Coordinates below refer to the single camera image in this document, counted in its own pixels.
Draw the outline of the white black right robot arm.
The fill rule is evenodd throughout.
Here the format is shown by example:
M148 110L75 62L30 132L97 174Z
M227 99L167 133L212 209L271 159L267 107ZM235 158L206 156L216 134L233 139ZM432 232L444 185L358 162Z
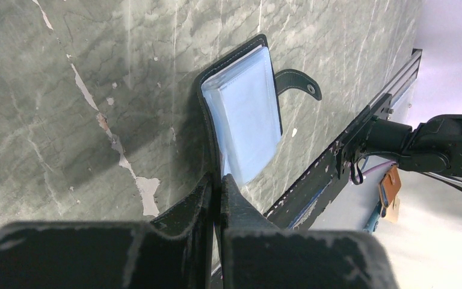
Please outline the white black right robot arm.
M354 163L377 156L408 172L462 178L462 114L435 116L417 128L373 117L357 140Z

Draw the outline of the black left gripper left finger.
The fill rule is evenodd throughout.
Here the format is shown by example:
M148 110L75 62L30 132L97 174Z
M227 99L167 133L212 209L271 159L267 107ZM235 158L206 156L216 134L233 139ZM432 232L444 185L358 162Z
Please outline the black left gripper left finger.
M0 229L0 288L208 288L209 175L150 222L13 222Z

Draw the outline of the black leather card holder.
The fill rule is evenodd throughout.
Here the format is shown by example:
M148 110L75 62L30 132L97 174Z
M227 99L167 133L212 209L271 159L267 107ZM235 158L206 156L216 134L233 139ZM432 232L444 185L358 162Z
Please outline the black leather card holder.
M317 101L318 83L296 69L273 69L267 37L258 34L196 76L194 90L209 141L215 186L230 174L238 185L272 160L283 134L279 96L296 89Z

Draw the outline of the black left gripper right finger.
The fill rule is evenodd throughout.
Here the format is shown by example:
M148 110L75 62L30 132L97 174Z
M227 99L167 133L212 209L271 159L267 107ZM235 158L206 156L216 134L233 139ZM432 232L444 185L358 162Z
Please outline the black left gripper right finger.
M222 179L224 288L397 288L382 245L359 231L294 231L268 221Z

